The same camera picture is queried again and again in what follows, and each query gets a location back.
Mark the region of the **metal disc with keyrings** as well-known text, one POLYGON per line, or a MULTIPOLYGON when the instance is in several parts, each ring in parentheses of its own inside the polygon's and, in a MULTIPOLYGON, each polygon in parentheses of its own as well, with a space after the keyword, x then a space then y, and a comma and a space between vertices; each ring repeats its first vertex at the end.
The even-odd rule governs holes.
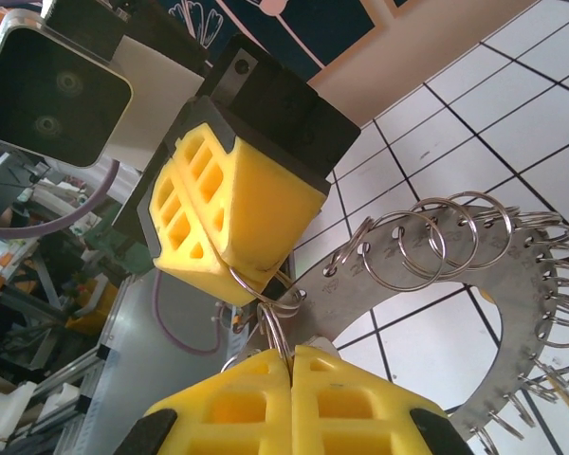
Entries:
POLYGON ((498 309, 502 334, 493 363, 447 416, 466 441, 466 455, 470 438, 486 455, 499 455, 486 428, 507 427, 503 408, 532 423, 518 391, 569 407, 569 370, 541 359, 552 327, 569 328, 569 226, 555 212, 523 212, 464 191, 367 218, 278 300, 261 299, 241 355, 273 347, 293 368, 297 346, 333 339, 374 306, 436 282, 472 285, 498 309))

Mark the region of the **yellow plastic bin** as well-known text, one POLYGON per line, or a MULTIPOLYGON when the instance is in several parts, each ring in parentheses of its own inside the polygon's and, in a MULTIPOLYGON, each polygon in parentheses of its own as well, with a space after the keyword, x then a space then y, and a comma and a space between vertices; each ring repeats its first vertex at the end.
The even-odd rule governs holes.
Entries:
POLYGON ((65 328, 86 336, 95 336, 107 321, 119 289, 99 275, 76 288, 74 312, 68 317, 65 328))

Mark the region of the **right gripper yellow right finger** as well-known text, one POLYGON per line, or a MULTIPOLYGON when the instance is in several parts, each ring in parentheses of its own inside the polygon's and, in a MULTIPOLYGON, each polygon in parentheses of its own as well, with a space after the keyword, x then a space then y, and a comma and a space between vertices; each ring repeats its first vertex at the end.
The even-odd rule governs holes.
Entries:
POLYGON ((310 346, 295 349, 292 455, 466 455, 431 400, 310 346))

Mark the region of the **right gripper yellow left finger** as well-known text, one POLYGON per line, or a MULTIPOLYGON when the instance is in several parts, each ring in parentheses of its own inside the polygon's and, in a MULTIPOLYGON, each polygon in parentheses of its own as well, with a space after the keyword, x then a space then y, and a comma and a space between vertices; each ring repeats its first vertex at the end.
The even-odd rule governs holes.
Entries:
POLYGON ((121 455, 292 455, 291 384, 275 349, 153 404, 121 455))

